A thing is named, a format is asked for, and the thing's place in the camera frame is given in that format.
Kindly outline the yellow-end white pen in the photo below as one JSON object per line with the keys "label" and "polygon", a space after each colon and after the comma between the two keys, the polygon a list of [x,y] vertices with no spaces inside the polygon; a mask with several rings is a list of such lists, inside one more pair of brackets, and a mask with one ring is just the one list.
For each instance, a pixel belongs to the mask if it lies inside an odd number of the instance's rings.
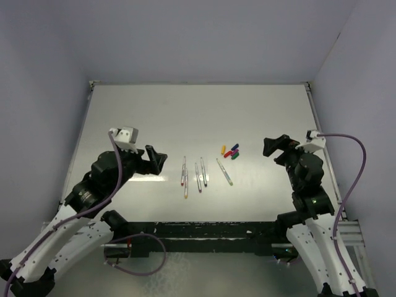
{"label": "yellow-end white pen", "polygon": [[186,168],[184,171],[184,198],[188,198],[188,169]]}

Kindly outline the red-end white pen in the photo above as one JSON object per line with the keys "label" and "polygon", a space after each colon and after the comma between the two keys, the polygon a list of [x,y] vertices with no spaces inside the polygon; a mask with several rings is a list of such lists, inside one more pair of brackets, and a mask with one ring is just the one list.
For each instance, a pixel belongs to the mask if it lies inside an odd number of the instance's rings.
{"label": "red-end white pen", "polygon": [[182,172],[181,172],[181,185],[183,186],[186,180],[186,156],[183,156]]}

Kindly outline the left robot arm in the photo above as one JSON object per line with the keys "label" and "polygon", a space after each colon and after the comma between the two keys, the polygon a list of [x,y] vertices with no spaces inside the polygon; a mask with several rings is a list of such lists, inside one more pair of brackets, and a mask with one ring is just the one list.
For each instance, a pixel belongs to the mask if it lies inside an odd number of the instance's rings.
{"label": "left robot arm", "polygon": [[1,261],[4,295],[47,296],[61,272],[99,245],[132,236],[131,225],[115,210],[106,211],[96,223],[92,219],[134,174],[159,175],[167,158],[151,145],[145,150],[115,147],[101,153],[29,247]]}

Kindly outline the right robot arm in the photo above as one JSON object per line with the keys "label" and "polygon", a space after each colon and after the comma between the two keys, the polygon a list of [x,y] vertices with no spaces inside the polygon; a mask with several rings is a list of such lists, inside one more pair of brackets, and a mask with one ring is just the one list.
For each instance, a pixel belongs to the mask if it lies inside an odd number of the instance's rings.
{"label": "right robot arm", "polygon": [[344,206],[334,209],[322,187],[323,150],[328,134],[310,130],[299,143],[288,135],[265,138],[263,155],[280,150],[275,163],[286,169],[295,211],[277,217],[275,235],[290,242],[308,268],[319,296],[377,296],[354,266],[338,227]]}

